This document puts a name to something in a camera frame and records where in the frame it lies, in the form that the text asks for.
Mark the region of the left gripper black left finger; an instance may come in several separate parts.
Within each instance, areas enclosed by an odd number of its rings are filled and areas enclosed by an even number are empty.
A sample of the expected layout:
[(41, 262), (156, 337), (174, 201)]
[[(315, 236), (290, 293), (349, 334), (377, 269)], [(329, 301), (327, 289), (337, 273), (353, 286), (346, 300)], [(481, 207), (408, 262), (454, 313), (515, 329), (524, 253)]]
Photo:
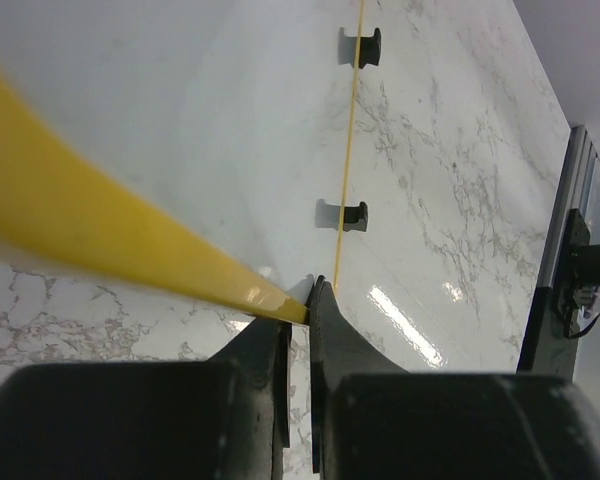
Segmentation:
[(205, 361), (54, 363), (0, 386), (0, 479), (279, 479), (288, 324)]

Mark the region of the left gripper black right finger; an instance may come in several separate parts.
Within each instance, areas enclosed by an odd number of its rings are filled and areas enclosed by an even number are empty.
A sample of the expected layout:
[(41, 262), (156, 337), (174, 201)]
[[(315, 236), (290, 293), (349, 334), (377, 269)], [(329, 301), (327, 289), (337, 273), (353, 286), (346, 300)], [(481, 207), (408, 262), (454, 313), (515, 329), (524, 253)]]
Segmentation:
[(411, 373), (308, 300), (312, 467), (323, 479), (600, 479), (600, 425), (553, 376)]

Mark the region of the yellow framed whiteboard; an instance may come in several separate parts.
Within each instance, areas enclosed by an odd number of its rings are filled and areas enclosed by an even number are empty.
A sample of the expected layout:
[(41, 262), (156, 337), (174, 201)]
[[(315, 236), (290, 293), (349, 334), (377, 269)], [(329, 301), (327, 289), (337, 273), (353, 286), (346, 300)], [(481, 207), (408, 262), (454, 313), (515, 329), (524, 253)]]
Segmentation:
[(307, 320), (357, 1), (0, 1), (0, 260)]

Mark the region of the right aluminium frame post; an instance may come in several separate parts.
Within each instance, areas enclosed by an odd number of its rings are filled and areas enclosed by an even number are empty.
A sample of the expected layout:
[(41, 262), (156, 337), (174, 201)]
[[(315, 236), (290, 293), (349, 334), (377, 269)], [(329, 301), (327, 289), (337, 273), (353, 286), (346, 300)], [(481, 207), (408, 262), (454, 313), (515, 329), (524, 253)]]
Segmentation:
[(537, 279), (537, 288), (553, 287), (569, 212), (585, 215), (597, 152), (584, 125), (573, 127), (556, 191)]

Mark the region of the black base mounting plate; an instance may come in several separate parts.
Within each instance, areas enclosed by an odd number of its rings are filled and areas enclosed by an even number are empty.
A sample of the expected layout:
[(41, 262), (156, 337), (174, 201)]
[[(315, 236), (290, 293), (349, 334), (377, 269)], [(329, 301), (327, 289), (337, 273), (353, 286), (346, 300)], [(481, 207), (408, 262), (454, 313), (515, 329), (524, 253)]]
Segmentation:
[(558, 245), (553, 280), (535, 290), (516, 371), (554, 375), (570, 380), (578, 341), (594, 321), (581, 329), (578, 312), (593, 300), (600, 287), (600, 244), (590, 243), (590, 232), (578, 209), (569, 211)]

